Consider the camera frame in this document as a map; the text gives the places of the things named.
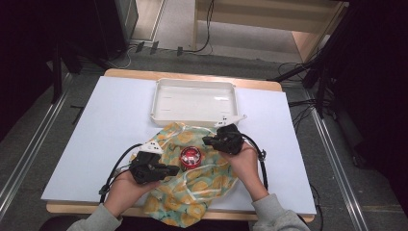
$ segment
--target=metal frame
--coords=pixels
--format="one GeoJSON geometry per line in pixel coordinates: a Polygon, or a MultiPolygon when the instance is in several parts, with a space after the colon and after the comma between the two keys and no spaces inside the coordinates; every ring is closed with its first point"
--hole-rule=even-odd
{"type": "Polygon", "coordinates": [[[23,182],[25,175],[27,174],[31,164],[37,156],[42,142],[46,138],[49,129],[53,125],[55,118],[60,112],[71,83],[72,75],[68,73],[66,74],[63,83],[63,85],[65,86],[65,91],[63,91],[61,97],[48,109],[47,114],[45,115],[37,131],[33,135],[30,143],[28,144],[18,164],[16,165],[12,175],[9,177],[9,180],[7,181],[3,190],[0,192],[0,222],[9,209],[9,206],[12,204],[13,199],[19,187],[21,186],[21,183],[23,182]]]}
{"type": "MultiPolygon", "coordinates": [[[[310,90],[305,90],[305,94],[307,99],[314,98],[312,97],[313,94],[311,93],[310,90]]],[[[315,124],[318,128],[321,141],[326,150],[326,154],[329,159],[330,165],[333,168],[334,176],[337,180],[337,183],[339,184],[339,188],[343,195],[345,206],[347,207],[347,210],[350,214],[354,228],[355,230],[362,231],[369,230],[360,204],[345,174],[342,163],[339,159],[339,155],[337,154],[336,147],[332,142],[325,120],[324,118],[320,118],[319,113],[316,110],[312,111],[312,115],[315,120],[315,124]]]]}

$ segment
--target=black wire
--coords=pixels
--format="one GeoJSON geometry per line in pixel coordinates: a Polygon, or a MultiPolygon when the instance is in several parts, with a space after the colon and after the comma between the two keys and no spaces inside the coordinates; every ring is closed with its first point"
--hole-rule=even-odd
{"type": "Polygon", "coordinates": [[[210,7],[208,8],[208,11],[207,11],[207,40],[204,46],[201,47],[199,50],[185,50],[183,52],[197,53],[197,52],[204,50],[207,47],[208,43],[210,42],[210,24],[211,24],[211,18],[213,18],[213,12],[214,12],[214,0],[211,1],[210,7]]]}
{"type": "Polygon", "coordinates": [[[105,202],[105,197],[106,197],[106,193],[108,193],[109,188],[111,186],[111,179],[114,177],[115,175],[115,171],[117,169],[117,166],[120,164],[120,162],[123,160],[123,158],[131,151],[133,150],[135,147],[141,146],[140,143],[135,144],[131,147],[129,147],[123,154],[122,156],[120,156],[119,160],[117,160],[114,168],[111,171],[111,174],[109,175],[108,179],[106,180],[106,184],[104,186],[102,186],[101,190],[99,191],[99,194],[101,194],[101,198],[99,200],[100,203],[105,202]]]}

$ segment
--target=red lid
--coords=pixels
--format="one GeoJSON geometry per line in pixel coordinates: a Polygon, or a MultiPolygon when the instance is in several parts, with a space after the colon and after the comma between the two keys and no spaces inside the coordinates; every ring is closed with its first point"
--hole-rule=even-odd
{"type": "Polygon", "coordinates": [[[180,161],[186,169],[199,167],[201,164],[201,153],[198,148],[188,146],[181,151],[180,161]]]}

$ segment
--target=white tray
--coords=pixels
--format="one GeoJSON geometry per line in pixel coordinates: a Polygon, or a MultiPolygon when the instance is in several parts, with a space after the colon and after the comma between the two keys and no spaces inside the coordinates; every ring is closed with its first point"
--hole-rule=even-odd
{"type": "Polygon", "coordinates": [[[235,86],[227,82],[160,79],[151,118],[161,126],[183,122],[214,127],[223,116],[237,116],[235,86]]]}

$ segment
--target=white table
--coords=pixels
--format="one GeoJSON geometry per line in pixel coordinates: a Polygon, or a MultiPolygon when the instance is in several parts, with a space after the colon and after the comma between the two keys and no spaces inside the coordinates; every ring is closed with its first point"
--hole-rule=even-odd
{"type": "MultiPolygon", "coordinates": [[[[293,130],[286,94],[279,84],[176,73],[111,69],[98,81],[41,199],[51,213],[90,214],[98,191],[120,155],[135,143],[146,142],[162,127],[150,118],[156,80],[160,78],[230,81],[236,88],[240,114],[238,125],[267,154],[269,192],[282,206],[307,220],[316,214],[305,167],[293,130]]],[[[143,197],[126,216],[145,216],[143,197]]],[[[247,219],[257,217],[242,182],[211,204],[204,218],[247,219]]]]}

